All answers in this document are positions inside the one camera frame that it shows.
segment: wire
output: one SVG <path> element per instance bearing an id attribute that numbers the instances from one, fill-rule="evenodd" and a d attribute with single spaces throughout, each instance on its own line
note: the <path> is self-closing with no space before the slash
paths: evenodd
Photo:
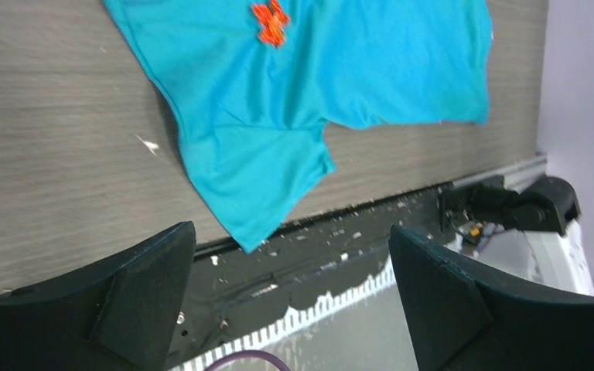
<path id="1" fill-rule="evenodd" d="M 264 352 L 262 350 L 243 350 L 240 352 L 232 353 L 228 356 L 222 357 L 217 361 L 213 362 L 210 366 L 208 366 L 204 371 L 215 371 L 219 369 L 221 366 L 226 365 L 229 362 L 233 362 L 239 359 L 245 358 L 258 358 L 264 359 L 265 361 L 270 362 L 274 367 L 279 369 L 279 371 L 290 371 L 288 365 L 286 365 L 280 358 L 275 356 L 274 354 Z"/>

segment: white wall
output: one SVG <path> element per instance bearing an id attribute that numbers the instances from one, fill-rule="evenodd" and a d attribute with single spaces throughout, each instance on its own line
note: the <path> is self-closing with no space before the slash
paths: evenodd
<path id="1" fill-rule="evenodd" d="M 550 0 L 538 146 L 578 194 L 594 277 L 594 0 Z"/>

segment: cloth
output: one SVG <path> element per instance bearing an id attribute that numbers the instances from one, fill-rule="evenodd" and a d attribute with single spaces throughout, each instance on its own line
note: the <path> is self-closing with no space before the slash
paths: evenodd
<path id="1" fill-rule="evenodd" d="M 279 48 L 259 40 L 264 0 L 104 3 L 176 116 L 190 181 L 247 252 L 334 170 L 327 123 L 488 118 L 485 0 L 280 0 Z"/>

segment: white plastic part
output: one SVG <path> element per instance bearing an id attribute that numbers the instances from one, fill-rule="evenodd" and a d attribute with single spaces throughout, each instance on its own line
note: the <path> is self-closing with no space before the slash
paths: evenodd
<path id="1" fill-rule="evenodd" d="M 582 229 L 577 220 L 570 222 L 565 237 L 543 232 L 526 232 L 525 236 L 538 263 L 543 284 L 594 296 L 593 279 L 582 247 Z"/>

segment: gray wood surface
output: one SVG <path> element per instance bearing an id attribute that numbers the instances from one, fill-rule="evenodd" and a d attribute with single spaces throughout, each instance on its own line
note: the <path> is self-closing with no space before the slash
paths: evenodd
<path id="1" fill-rule="evenodd" d="M 330 125 L 338 171 L 289 219 L 535 153 L 547 2 L 489 3 L 489 124 Z M 71 271 L 180 220 L 195 222 L 200 242 L 225 237 L 186 179 L 175 136 L 99 0 L 0 0 L 0 290 Z M 140 138 L 159 145 L 155 155 Z"/>

